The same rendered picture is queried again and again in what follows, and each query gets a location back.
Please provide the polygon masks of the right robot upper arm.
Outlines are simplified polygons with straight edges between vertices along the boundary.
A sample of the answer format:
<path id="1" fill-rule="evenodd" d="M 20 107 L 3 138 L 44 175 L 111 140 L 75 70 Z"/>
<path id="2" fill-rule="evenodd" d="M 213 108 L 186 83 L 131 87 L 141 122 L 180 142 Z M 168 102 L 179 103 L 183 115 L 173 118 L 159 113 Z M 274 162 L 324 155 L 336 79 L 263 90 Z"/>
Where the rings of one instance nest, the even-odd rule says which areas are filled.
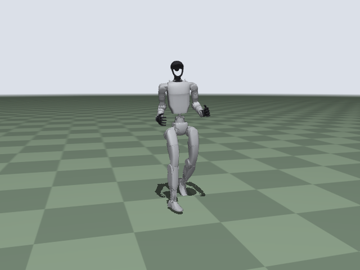
<path id="1" fill-rule="evenodd" d="M 168 84 L 167 83 L 161 83 L 159 85 L 159 108 L 166 110 L 167 104 L 165 103 L 165 95 L 167 91 Z"/>

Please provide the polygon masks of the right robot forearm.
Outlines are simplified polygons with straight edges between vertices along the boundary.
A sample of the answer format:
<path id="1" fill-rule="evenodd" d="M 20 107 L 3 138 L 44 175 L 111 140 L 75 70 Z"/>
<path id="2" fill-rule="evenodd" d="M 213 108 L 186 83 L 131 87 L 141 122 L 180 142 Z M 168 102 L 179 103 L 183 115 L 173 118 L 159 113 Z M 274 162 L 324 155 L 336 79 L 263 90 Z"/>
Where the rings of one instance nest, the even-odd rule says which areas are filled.
<path id="1" fill-rule="evenodd" d="M 163 117 L 163 116 L 164 116 L 164 112 L 165 112 L 165 111 L 164 111 L 163 109 L 160 109 L 160 108 L 159 108 L 159 105 L 158 105 L 157 116 L 160 115 L 161 113 L 163 113 L 163 115 L 161 115 L 161 117 Z M 157 116 L 156 116 L 156 117 L 157 117 Z M 156 117 L 155 117 L 155 120 L 156 120 Z M 162 119 L 163 119 L 163 118 L 162 118 Z"/>

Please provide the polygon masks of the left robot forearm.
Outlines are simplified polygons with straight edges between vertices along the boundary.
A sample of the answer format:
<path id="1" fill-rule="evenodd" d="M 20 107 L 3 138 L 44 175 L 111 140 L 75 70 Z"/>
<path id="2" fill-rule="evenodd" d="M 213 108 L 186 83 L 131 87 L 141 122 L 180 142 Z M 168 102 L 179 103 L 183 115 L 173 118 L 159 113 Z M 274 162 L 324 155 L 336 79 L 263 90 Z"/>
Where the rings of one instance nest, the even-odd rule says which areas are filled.
<path id="1" fill-rule="evenodd" d="M 199 104 L 200 104 L 200 103 L 199 103 Z M 200 117 L 203 117 L 203 114 L 202 114 L 203 108 L 201 107 L 201 105 L 198 106 L 195 110 L 196 110 L 196 112 L 200 115 Z"/>

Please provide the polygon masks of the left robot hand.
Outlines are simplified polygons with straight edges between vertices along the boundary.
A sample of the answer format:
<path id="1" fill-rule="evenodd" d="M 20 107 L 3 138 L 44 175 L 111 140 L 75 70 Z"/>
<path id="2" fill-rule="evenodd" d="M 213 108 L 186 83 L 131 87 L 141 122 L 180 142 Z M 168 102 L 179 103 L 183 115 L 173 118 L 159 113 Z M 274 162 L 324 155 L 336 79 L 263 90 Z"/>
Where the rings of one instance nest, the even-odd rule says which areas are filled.
<path id="1" fill-rule="evenodd" d="M 208 116 L 210 116 L 209 109 L 208 109 L 208 107 L 206 107 L 206 105 L 204 105 L 204 106 L 205 106 L 205 108 L 204 108 L 204 110 L 202 110 L 202 114 L 203 114 L 203 116 L 208 117 Z"/>

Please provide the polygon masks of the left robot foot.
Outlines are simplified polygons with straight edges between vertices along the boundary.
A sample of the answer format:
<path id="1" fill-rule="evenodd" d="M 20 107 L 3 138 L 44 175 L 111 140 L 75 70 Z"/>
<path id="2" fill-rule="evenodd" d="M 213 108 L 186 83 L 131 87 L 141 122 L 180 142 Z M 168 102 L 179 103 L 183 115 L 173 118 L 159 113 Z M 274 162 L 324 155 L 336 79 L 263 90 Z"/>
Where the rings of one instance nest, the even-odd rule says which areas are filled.
<path id="1" fill-rule="evenodd" d="M 187 195 L 186 185 L 183 184 L 182 186 L 181 180 L 182 178 L 178 178 L 179 191 L 182 196 L 186 196 Z"/>

